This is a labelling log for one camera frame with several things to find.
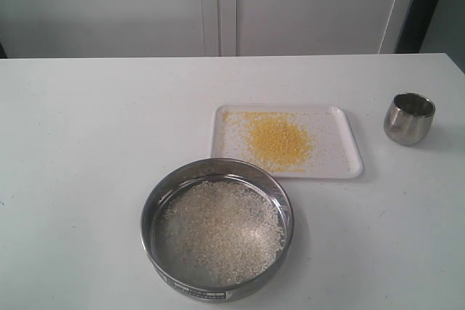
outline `metal cup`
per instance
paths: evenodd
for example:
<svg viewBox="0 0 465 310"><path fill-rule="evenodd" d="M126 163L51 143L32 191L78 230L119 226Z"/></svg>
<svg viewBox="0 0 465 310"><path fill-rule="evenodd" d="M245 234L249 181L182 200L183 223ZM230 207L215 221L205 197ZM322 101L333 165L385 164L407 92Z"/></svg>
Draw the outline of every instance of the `metal cup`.
<svg viewBox="0 0 465 310"><path fill-rule="evenodd" d="M436 107L419 94L398 94L384 118L384 132L401 145L420 142L431 128Z"/></svg>

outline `tabletop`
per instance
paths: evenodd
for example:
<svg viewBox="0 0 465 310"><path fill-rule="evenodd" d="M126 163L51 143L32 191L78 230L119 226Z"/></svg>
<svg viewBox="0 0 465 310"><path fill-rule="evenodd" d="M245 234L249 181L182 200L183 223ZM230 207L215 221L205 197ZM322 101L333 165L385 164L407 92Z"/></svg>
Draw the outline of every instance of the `tabletop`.
<svg viewBox="0 0 465 310"><path fill-rule="evenodd" d="M404 91L437 108L413 147L382 126ZM445 54L0 60L0 309L465 309L464 92ZM205 304L155 273L140 213L209 156L218 106L251 102L339 106L364 172L280 180L283 267Z"/></svg>

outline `white tray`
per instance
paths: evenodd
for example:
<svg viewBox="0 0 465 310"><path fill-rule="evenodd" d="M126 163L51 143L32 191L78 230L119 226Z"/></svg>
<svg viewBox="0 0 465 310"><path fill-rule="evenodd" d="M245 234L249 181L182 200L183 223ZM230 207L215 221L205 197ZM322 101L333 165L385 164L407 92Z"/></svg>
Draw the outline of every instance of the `white tray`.
<svg viewBox="0 0 465 310"><path fill-rule="evenodd" d="M212 157L235 158L259 165L243 138L247 130L241 113L249 112L285 113L280 115L289 116L293 124L310 135L312 150L308 159L290 171L265 168L273 176L349 179L362 173L363 164L349 121L344 111L333 105L223 105L215 116Z"/></svg>

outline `cup rim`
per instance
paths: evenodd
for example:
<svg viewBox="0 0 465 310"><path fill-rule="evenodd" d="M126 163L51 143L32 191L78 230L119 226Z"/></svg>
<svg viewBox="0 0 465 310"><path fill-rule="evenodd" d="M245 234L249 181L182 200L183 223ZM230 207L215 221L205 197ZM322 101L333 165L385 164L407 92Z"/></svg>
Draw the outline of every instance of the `cup rim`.
<svg viewBox="0 0 465 310"><path fill-rule="evenodd" d="M399 97L401 97L401 96L415 96L415 97L419 97L419 98L421 98L421 99L424 99L426 102L428 102L428 103L431 105L432 111L431 111L430 113L428 113L428 114L425 114L425 115L414 115L414 114L412 114L412 113L409 113L409 112L407 112L406 110L404 110L403 108L399 107L399 106L397 105L397 103L396 103L396 99L399 98ZM416 118L428 118L428 117L430 117L430 116L433 116L434 113L436 112L436 106L434 105L434 103L433 103L432 100L430 100L428 97L423 96L422 94L416 94L415 92L404 92L404 93L402 93L402 94L396 94L395 97L394 97L394 99L392 100L392 103L395 105L395 107L396 107L398 110L402 111L402 112L405 113L405 114L415 116Z"/></svg>

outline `cabinet door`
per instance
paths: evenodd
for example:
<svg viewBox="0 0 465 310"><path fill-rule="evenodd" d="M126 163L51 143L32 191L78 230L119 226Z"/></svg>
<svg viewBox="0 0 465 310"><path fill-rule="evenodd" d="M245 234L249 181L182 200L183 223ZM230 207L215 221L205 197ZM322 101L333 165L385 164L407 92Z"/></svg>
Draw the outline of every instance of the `cabinet door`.
<svg viewBox="0 0 465 310"><path fill-rule="evenodd" d="M241 56L393 52L409 1L237 0L236 52Z"/></svg>
<svg viewBox="0 0 465 310"><path fill-rule="evenodd" d="M0 0L9 57L218 55L217 0Z"/></svg>

